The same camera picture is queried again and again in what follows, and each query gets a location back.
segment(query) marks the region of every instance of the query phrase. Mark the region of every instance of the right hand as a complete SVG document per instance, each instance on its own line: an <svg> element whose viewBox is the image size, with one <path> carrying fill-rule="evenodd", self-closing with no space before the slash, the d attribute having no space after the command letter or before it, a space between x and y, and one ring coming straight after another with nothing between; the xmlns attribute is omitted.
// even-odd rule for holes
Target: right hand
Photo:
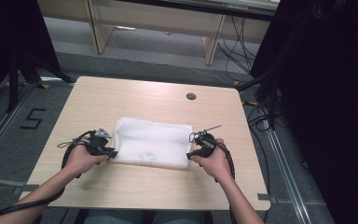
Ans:
<svg viewBox="0 0 358 224"><path fill-rule="evenodd" d="M68 157L68 161L66 162L63 169L68 169L74 176L78 176L86 173L89 169L91 169L95 164L107 161L109 156L92 156L86 150L84 145L77 145L72 149L71 154Z"/></svg>
<svg viewBox="0 0 358 224"><path fill-rule="evenodd" d="M223 139L217 138L218 143L224 143ZM226 154L222 148L217 146L208 158L192 156L191 160L198 163L205 172L220 182L223 178L231 177Z"/></svg>

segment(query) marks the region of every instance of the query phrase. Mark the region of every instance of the forearm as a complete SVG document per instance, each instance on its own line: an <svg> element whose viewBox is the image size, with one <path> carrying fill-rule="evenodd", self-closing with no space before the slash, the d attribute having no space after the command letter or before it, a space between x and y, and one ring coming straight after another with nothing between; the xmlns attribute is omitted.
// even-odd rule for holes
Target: forearm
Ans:
<svg viewBox="0 0 358 224"><path fill-rule="evenodd" d="M69 169L64 168L39 188L32 191L15 204L30 203L51 197L60 192L60 190L62 190L74 178L75 174L73 174L73 172ZM20 211L3 215L0 217L0 223L34 223L37 217L47 206L47 204L43 204L37 207L22 209Z"/></svg>
<svg viewBox="0 0 358 224"><path fill-rule="evenodd" d="M227 175L219 180L219 183L227 196L230 208L237 223L264 223L231 176Z"/></svg>

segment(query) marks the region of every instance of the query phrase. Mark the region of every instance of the white towel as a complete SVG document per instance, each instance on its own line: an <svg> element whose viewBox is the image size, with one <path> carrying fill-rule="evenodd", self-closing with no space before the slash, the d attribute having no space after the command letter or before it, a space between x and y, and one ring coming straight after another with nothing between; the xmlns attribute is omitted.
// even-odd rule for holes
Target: white towel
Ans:
<svg viewBox="0 0 358 224"><path fill-rule="evenodd" d="M188 137L192 127L121 118L117 121L113 147L118 151L113 162L169 169L186 169Z"/></svg>

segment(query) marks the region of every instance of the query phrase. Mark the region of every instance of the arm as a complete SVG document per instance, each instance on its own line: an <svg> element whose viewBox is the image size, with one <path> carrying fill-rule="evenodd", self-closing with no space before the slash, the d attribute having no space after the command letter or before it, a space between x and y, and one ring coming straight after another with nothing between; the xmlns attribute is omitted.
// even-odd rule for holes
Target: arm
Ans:
<svg viewBox="0 0 358 224"><path fill-rule="evenodd" d="M91 156L85 146L77 145L72 150L62 170L14 204L34 202L55 195L75 177L86 173L94 164L106 161L107 159L108 156ZM0 223L34 223L47 206L47 204L43 204L3 215L0 217Z"/></svg>
<svg viewBox="0 0 358 224"><path fill-rule="evenodd" d="M217 142L224 143L222 139L216 140ZM216 147L213 154L208 158L192 156L191 160L197 162L208 175L214 177L219 182L238 223L263 223L263 220L250 205L240 187L238 187L231 176L226 155L220 147Z"/></svg>

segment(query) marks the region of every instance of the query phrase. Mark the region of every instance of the wooden table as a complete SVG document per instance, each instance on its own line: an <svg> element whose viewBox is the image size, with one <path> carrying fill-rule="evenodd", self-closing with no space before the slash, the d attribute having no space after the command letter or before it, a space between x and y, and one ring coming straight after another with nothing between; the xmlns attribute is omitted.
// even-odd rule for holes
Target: wooden table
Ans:
<svg viewBox="0 0 358 224"><path fill-rule="evenodd" d="M186 98L190 92L197 95L196 100ZM81 77L28 184L42 184L61 169L65 149L57 148L58 144L100 127L113 134L117 120L122 117L186 124L193 126L194 131L221 124L221 128L210 133L223 138L231 151L237 183L256 210L269 209L269 201L257 197L267 191L239 94L227 88ZM72 181L51 205L228 210L227 198L219 184L193 161L186 171L105 162Z"/></svg>

